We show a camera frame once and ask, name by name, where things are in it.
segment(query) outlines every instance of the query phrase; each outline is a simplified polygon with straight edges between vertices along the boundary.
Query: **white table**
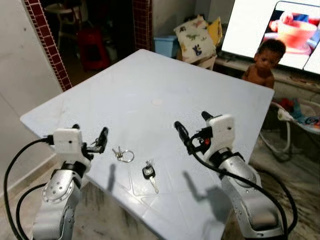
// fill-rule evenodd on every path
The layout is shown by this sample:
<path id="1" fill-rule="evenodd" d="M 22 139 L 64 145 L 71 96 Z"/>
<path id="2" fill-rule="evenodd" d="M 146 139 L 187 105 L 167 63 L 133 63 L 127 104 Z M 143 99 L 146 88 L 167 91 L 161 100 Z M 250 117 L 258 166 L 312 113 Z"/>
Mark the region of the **white table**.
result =
<path id="1" fill-rule="evenodd" d="M 235 118 L 234 151 L 248 162 L 273 90 L 139 50 L 21 117 L 38 136 L 78 123 L 91 143 L 109 128 L 105 152 L 87 174 L 134 217 L 164 239 L 220 239 L 231 207 L 220 180 L 179 139 L 175 121 L 193 135 L 203 110 Z M 131 163 L 112 148 L 132 150 Z M 142 168 L 153 159 L 159 194 Z"/>

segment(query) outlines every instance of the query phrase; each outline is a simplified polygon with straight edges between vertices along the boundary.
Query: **key fob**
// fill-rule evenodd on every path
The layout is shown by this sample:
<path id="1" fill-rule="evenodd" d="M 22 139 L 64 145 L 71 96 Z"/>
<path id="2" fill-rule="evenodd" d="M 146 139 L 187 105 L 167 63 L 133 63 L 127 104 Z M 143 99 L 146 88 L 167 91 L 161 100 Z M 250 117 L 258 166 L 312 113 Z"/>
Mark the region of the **key fob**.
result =
<path id="1" fill-rule="evenodd" d="M 156 176 L 156 172 L 154 170 L 154 168 L 152 166 L 145 166 L 143 169 L 142 169 L 142 173 L 143 173 L 143 177 L 145 179 L 149 179 L 151 177 L 155 177 Z"/>

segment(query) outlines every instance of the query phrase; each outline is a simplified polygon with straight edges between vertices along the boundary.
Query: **blue plastic box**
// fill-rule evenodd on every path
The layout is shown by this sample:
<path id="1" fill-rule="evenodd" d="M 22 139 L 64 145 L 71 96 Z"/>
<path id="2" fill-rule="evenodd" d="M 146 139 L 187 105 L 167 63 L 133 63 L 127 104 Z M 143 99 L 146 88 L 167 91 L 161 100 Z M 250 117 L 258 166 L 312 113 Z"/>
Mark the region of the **blue plastic box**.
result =
<path id="1" fill-rule="evenodd" d="M 172 58 L 177 55 L 178 38 L 175 35 L 154 37 L 154 48 L 157 54 Z"/>

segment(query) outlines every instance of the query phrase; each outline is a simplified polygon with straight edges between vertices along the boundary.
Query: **key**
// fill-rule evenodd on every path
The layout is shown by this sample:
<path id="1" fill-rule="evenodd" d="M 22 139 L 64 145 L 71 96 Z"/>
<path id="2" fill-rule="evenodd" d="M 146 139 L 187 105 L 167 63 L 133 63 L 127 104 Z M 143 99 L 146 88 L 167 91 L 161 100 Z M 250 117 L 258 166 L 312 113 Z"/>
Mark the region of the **key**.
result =
<path id="1" fill-rule="evenodd" d="M 152 167 L 152 165 L 147 161 L 146 162 L 146 166 L 142 169 L 142 173 L 143 173 L 143 177 L 146 180 L 150 180 L 155 193 L 159 193 L 158 187 L 156 185 L 156 180 L 155 180 L 155 176 L 156 176 L 156 172 L 154 170 L 154 168 Z"/>
<path id="2" fill-rule="evenodd" d="M 113 148 L 112 148 L 112 151 L 114 152 L 114 155 L 115 155 L 116 159 L 121 161 L 123 153 L 122 153 L 122 151 L 120 149 L 120 146 L 118 147 L 118 151 L 114 150 Z"/>

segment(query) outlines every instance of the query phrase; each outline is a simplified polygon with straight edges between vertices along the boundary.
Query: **television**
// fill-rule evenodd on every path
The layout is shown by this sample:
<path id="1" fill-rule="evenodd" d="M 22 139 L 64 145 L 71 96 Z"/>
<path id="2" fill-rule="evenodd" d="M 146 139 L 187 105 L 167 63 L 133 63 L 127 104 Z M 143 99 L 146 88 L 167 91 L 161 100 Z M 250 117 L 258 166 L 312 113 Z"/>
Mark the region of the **television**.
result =
<path id="1" fill-rule="evenodd" d="M 260 44 L 279 39 L 279 64 L 320 74 L 319 0 L 235 0 L 222 51 L 253 58 Z"/>

